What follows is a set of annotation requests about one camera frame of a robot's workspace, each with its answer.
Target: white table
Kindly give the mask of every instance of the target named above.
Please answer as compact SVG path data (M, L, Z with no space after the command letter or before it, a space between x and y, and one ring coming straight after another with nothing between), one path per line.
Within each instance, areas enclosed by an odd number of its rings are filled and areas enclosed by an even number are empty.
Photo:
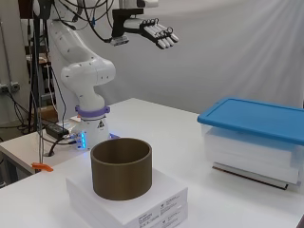
M112 133L153 147L153 165L189 186L189 219L180 228L295 228L304 196L212 169L198 115L131 99L111 106ZM86 228L69 206L66 176L89 168L89 154L0 190L1 227Z
M56 141L46 133L44 133L44 138L52 142ZM44 154L49 152L51 146L51 142L44 141ZM12 183L18 180L16 167L27 175L35 174L35 170L31 168L31 164L33 162L39 162L39 135L35 132L10 141L1 142L0 151L5 158L3 166L7 174L4 177L6 183ZM44 157L44 163L54 166L75 158L83 154L84 151L75 149L73 145L58 144L54 148L54 153L55 156L50 158Z

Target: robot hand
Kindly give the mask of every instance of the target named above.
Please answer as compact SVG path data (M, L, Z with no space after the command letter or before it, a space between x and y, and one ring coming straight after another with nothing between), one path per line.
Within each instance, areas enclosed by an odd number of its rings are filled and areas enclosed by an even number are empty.
M148 38L161 49L171 48L179 41L173 29L159 24L158 18L148 20L130 18L124 22L123 27L126 32L139 33Z

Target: blue plastic lid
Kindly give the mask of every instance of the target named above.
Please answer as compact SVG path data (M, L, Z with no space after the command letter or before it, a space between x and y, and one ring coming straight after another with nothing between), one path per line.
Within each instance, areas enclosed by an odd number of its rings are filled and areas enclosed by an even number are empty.
M199 115L201 124L304 145L304 109L227 98Z

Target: brown cylinder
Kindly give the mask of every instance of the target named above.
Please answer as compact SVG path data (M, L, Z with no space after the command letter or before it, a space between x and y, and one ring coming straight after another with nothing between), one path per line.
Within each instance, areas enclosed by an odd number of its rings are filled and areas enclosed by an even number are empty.
M107 200L132 200L152 186L152 148L136 139L109 140L91 151L93 189Z

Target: white cardboard box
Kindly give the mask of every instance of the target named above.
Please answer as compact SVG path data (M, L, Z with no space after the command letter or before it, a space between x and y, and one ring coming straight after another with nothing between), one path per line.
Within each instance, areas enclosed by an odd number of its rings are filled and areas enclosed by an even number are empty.
M173 228L187 218L187 187L155 169L151 189L132 200L99 197L90 169L67 178L66 186L71 206L93 228Z

